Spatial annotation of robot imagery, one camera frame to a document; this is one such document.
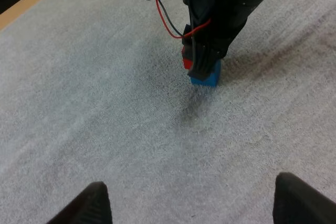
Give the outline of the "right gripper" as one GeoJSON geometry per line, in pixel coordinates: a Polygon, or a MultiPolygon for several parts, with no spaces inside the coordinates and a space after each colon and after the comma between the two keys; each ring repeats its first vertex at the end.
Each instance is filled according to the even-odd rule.
{"type": "Polygon", "coordinates": [[[182,39],[182,57],[192,59],[188,75],[207,79],[229,45],[242,30],[248,16],[263,0],[183,0],[188,6],[190,25],[183,35],[205,24],[193,37],[182,39]]]}

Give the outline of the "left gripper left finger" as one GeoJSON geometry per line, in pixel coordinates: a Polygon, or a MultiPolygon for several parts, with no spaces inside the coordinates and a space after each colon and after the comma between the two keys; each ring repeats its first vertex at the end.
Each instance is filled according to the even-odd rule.
{"type": "Polygon", "coordinates": [[[104,182],[90,183],[48,223],[112,224],[108,189],[104,182]]]}

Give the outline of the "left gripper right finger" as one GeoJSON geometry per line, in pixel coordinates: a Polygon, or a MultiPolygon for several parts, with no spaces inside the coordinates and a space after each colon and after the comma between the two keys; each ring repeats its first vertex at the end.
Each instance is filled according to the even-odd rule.
{"type": "Polygon", "coordinates": [[[274,223],[335,223],[335,202],[296,175],[281,172],[275,185],[274,223]]]}

